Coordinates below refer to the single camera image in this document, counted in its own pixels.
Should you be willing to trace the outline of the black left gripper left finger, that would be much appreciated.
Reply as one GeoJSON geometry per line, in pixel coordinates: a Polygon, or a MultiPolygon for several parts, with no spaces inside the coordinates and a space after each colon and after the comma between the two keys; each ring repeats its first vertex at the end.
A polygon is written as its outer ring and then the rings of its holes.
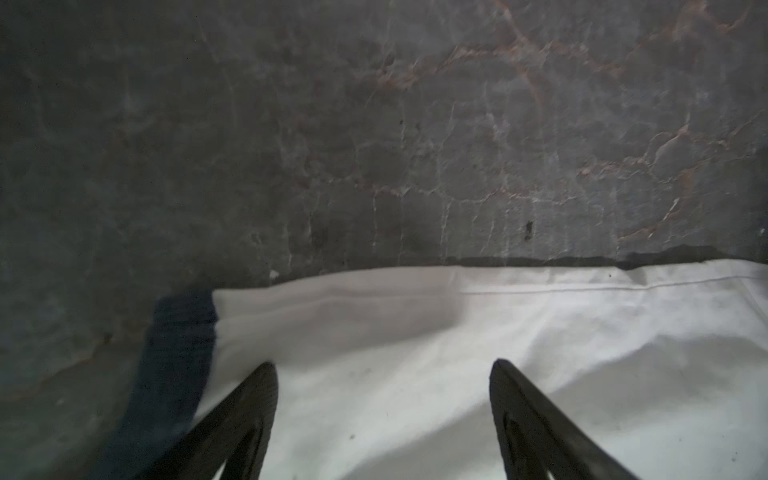
{"type": "Polygon", "coordinates": [[[265,362],[139,479],[257,479],[278,402],[276,367],[265,362]]]}

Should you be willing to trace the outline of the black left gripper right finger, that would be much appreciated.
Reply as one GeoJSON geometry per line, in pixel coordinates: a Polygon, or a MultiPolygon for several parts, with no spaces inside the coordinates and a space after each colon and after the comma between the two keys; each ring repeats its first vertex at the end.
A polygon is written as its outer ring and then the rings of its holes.
{"type": "Polygon", "coordinates": [[[634,479],[510,361],[489,377],[494,426],[509,479],[634,479]]]}

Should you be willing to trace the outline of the white tank top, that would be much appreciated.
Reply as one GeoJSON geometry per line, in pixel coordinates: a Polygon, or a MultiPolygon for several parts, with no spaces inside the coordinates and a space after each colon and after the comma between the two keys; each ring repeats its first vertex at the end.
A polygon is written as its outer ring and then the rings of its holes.
{"type": "Polygon", "coordinates": [[[155,307],[95,479],[140,478],[274,364],[265,479],[501,479],[491,368],[512,362],[644,479],[767,475],[767,268],[401,267],[155,307]]]}

